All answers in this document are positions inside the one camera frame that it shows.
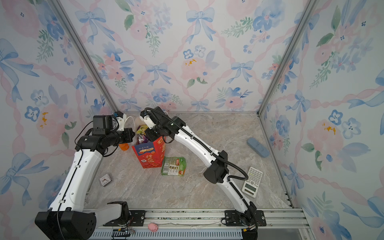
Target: gray marble surface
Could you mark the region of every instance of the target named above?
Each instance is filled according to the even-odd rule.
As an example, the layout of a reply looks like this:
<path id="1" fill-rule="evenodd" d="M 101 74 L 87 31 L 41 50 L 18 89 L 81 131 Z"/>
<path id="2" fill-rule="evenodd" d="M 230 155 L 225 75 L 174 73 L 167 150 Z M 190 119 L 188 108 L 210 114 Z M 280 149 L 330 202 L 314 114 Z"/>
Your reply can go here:
<path id="1" fill-rule="evenodd" d="M 248 172 L 250 166 L 263 172 L 256 198 L 258 208 L 286 208 L 284 191 L 271 157 L 261 158 L 248 145 L 256 138 L 265 139 L 256 114 L 247 113 L 180 113 L 176 114 L 207 144 L 228 153 L 228 160 Z M 167 157 L 185 157 L 183 177 L 161 175 L 161 168 L 143 169 L 132 148 L 120 148 L 103 158 L 85 201 L 86 208 L 102 207 L 112 201 L 126 201 L 130 208 L 233 208 L 229 198 L 215 184 L 208 182 L 202 161 L 179 142 L 166 146 Z M 241 176 L 232 167 L 230 174 Z M 99 178 L 109 173 L 112 182 L 102 187 Z M 236 180 L 241 189 L 243 182 Z"/>

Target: blue pencil case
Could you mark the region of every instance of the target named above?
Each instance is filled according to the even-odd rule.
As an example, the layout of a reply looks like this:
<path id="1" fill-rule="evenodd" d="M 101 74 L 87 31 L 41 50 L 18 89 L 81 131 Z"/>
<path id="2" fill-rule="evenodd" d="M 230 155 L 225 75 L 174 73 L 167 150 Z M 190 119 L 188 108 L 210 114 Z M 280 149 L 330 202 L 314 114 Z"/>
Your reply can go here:
<path id="1" fill-rule="evenodd" d="M 269 151 L 266 149 L 259 141 L 254 137 L 251 137 L 247 140 L 247 144 L 257 153 L 260 157 L 268 157 Z"/>

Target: orange bottle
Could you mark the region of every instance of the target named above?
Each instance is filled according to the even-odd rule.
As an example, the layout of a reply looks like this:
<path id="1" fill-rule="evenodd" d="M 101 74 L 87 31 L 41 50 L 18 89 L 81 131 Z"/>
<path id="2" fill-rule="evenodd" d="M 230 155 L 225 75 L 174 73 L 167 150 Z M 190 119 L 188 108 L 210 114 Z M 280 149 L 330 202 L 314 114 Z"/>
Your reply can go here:
<path id="1" fill-rule="evenodd" d="M 121 150 L 127 151 L 129 148 L 129 145 L 128 143 L 123 143 L 123 144 L 119 144 L 119 147 L 121 148 Z"/>

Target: pink pig toy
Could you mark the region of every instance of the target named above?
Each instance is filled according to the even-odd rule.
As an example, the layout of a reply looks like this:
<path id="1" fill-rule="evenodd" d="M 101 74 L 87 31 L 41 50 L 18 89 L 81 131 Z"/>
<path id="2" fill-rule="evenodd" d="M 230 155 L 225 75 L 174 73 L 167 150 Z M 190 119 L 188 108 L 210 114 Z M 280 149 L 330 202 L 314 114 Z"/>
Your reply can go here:
<path id="1" fill-rule="evenodd" d="M 157 232 L 157 230 L 159 229 L 159 227 L 158 227 L 155 223 L 151 222 L 150 224 L 148 224 L 148 229 L 149 229 L 151 232 Z"/>

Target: clock face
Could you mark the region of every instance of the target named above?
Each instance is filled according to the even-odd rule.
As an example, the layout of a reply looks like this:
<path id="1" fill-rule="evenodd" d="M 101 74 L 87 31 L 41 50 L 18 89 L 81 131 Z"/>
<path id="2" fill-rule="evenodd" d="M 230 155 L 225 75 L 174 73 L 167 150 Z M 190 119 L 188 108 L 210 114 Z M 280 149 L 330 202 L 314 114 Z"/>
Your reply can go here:
<path id="1" fill-rule="evenodd" d="M 110 183 L 111 181 L 112 181 L 111 177 L 109 176 L 108 173 L 100 178 L 100 183 L 101 183 L 101 186 L 103 186 L 103 187 L 105 185 L 107 185 L 108 183 Z"/>

